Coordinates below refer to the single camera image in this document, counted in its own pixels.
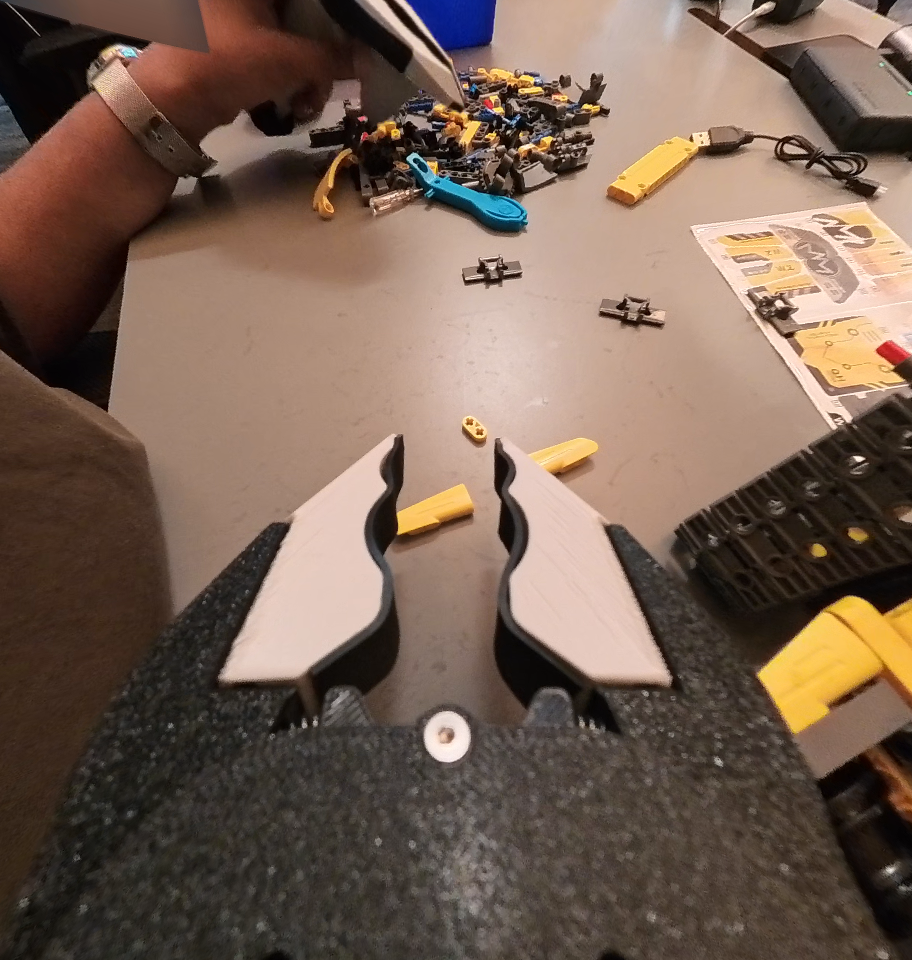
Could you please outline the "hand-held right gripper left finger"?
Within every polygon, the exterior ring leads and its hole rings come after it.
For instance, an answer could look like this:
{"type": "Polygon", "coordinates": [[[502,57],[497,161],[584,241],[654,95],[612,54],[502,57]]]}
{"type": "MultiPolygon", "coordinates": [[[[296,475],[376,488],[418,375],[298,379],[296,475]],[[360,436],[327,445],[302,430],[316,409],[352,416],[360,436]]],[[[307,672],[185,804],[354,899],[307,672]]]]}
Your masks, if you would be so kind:
{"type": "Polygon", "coordinates": [[[368,693],[400,651],[386,552],[398,534],[404,439],[391,434],[294,510],[218,675],[294,690],[306,711],[368,693]]]}

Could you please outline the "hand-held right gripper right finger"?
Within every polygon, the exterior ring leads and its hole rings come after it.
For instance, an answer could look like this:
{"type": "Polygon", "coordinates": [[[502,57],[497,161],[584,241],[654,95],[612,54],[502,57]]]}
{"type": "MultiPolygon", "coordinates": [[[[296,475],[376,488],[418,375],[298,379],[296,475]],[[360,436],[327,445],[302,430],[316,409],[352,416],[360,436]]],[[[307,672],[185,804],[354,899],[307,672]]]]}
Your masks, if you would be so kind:
{"type": "Polygon", "coordinates": [[[616,527],[509,439],[494,446],[499,538],[499,673],[528,706],[540,690],[575,699],[671,689],[673,674],[620,556],[616,527]]]}

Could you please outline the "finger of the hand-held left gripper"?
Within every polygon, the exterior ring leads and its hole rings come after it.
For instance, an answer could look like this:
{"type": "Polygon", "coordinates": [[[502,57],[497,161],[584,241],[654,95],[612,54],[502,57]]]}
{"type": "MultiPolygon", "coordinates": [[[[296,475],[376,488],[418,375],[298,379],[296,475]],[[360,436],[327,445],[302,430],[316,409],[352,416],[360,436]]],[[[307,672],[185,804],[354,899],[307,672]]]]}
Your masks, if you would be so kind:
{"type": "Polygon", "coordinates": [[[451,58],[407,2],[325,1],[324,10],[350,40],[347,76],[361,76],[376,54],[397,72],[411,63],[454,75],[451,58]]]}
{"type": "Polygon", "coordinates": [[[452,60],[443,55],[416,51],[404,71],[399,71],[375,51],[353,53],[354,76],[361,89],[362,113],[371,121],[385,121],[419,93],[462,111],[462,81],[452,60]]]}

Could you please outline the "pile of toy brick parts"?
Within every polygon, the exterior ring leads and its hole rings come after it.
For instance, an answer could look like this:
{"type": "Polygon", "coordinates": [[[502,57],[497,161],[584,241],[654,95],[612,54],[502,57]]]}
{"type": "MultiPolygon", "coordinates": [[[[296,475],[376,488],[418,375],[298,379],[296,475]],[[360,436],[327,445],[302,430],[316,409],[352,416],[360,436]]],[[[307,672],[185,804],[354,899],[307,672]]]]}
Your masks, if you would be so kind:
{"type": "Polygon", "coordinates": [[[601,102],[603,73],[592,73],[585,85],[566,74],[546,78],[497,67],[472,68],[458,78],[462,110],[418,93],[378,122],[346,99],[336,124],[310,130],[311,148],[331,149],[312,200],[321,219],[335,214],[331,194],[344,170],[353,174],[372,214],[426,199],[406,163],[411,153],[454,183],[517,202],[588,165],[591,123],[609,114],[601,102]]]}

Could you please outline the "black toy track link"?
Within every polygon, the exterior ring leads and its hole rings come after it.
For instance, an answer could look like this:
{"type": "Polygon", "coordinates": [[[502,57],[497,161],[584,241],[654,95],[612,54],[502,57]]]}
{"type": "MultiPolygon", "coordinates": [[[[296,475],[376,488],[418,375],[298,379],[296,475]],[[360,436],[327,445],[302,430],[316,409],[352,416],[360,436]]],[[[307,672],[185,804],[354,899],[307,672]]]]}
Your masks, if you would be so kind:
{"type": "Polygon", "coordinates": [[[768,323],[780,336],[788,338],[798,329],[795,315],[799,308],[785,293],[750,289],[746,296],[755,315],[768,323]]]}
{"type": "Polygon", "coordinates": [[[522,264],[518,260],[506,260],[502,255],[479,257],[473,265],[462,269],[464,285],[500,285],[522,276],[522,264]]]}
{"type": "Polygon", "coordinates": [[[651,327],[661,329],[666,325],[666,312],[655,308],[648,297],[625,294],[620,299],[604,298],[598,308],[598,314],[632,327],[651,327]]]}

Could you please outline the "person's left forearm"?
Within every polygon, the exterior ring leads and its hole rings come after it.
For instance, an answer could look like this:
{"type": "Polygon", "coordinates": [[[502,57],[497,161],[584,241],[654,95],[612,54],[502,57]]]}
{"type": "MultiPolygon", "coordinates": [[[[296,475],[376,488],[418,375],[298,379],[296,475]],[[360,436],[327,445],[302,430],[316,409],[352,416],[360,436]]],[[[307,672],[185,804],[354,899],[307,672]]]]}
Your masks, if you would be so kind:
{"type": "MultiPolygon", "coordinates": [[[[215,54],[158,48],[129,74],[183,138],[201,149],[215,126],[215,54]]],[[[35,376],[92,325],[132,237],[178,180],[90,91],[0,174],[0,351],[35,376]]]]}

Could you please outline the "person's left hand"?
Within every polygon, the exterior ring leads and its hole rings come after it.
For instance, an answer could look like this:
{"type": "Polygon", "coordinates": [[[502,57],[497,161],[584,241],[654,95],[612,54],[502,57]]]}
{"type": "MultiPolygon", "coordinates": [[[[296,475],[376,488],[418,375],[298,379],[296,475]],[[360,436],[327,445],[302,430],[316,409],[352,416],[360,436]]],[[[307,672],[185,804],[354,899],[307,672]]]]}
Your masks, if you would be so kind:
{"type": "Polygon", "coordinates": [[[336,81],[354,77],[354,42],[324,42],[284,30],[237,26],[210,42],[222,69],[215,125],[266,104],[306,122],[319,116],[336,81]]]}

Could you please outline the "blue plastic bin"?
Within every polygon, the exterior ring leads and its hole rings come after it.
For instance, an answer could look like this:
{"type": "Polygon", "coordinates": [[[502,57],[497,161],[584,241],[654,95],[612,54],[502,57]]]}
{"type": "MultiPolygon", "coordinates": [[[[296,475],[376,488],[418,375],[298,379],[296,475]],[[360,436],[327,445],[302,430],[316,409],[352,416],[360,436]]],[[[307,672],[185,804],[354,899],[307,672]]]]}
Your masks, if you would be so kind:
{"type": "Polygon", "coordinates": [[[497,1],[408,1],[447,53],[489,45],[497,1]]]}

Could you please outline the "blue brick separator tool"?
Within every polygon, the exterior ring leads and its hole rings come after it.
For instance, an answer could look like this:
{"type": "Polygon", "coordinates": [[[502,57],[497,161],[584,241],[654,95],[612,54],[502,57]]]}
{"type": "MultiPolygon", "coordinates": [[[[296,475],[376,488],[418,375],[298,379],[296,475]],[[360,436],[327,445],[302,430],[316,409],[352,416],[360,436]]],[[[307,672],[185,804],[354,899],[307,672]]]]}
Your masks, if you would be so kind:
{"type": "Polygon", "coordinates": [[[519,234],[527,227],[527,210],[515,199],[476,191],[436,174],[416,152],[406,156],[406,163],[427,201],[464,212],[498,233],[519,234]]]}

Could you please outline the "yellow black toy tracked vehicle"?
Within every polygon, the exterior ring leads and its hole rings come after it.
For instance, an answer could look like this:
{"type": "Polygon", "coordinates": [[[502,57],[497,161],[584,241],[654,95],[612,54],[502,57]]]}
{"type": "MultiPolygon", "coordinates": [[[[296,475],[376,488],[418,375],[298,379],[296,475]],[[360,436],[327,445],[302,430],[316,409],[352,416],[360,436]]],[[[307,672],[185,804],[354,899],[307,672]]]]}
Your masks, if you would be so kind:
{"type": "Polygon", "coordinates": [[[912,958],[912,338],[876,352],[895,392],[677,537],[743,614],[824,602],[757,678],[872,914],[912,958]]]}

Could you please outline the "grey woven wristband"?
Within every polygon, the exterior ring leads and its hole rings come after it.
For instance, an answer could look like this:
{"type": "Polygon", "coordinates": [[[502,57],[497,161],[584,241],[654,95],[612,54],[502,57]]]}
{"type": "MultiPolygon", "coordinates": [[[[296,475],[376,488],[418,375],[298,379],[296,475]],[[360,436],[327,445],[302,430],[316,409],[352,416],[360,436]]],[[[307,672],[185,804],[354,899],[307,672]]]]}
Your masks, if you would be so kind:
{"type": "Polygon", "coordinates": [[[215,160],[193,146],[139,87],[130,67],[140,51],[128,44],[111,44],[90,62],[87,85],[158,166],[178,179],[199,179],[215,160]]]}

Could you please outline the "person's brown shirt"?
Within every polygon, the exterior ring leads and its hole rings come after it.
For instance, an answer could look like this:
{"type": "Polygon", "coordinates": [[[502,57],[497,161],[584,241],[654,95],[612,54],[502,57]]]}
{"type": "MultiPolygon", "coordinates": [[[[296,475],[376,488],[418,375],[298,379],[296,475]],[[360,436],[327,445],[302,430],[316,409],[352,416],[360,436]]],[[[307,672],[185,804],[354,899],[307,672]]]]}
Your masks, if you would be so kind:
{"type": "Polygon", "coordinates": [[[94,724],[170,617],[142,443],[0,350],[0,934],[94,724]]]}

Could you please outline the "long yellow toy panel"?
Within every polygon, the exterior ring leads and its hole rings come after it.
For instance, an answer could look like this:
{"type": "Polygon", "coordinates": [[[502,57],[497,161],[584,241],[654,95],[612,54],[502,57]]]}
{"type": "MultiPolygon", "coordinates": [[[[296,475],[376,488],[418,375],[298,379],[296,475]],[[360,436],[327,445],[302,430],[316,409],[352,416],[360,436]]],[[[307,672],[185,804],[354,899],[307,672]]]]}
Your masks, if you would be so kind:
{"type": "Polygon", "coordinates": [[[630,207],[685,168],[700,152],[690,138],[672,137],[633,162],[606,188],[606,197],[630,207]]]}

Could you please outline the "yellow and grey sticker sheet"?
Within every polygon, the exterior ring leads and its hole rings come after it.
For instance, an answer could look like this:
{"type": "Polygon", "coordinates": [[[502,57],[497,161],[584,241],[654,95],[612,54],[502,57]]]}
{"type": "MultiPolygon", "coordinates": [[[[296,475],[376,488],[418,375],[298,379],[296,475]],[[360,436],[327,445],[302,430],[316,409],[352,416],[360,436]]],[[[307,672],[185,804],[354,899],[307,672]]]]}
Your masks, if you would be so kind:
{"type": "Polygon", "coordinates": [[[830,427],[906,387],[878,349],[912,352],[912,247],[867,203],[690,230],[830,427]],[[792,336],[756,315],[750,289],[791,299],[792,336]]]}

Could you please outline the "black charger box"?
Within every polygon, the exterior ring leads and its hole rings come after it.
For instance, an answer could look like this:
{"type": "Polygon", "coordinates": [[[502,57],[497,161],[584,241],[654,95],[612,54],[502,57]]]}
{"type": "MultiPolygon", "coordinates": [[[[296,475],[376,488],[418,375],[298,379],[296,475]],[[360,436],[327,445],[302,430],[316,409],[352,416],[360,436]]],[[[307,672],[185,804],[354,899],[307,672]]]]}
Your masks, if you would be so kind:
{"type": "Polygon", "coordinates": [[[809,46],[789,82],[842,151],[912,151],[912,84],[874,49],[809,46]]]}

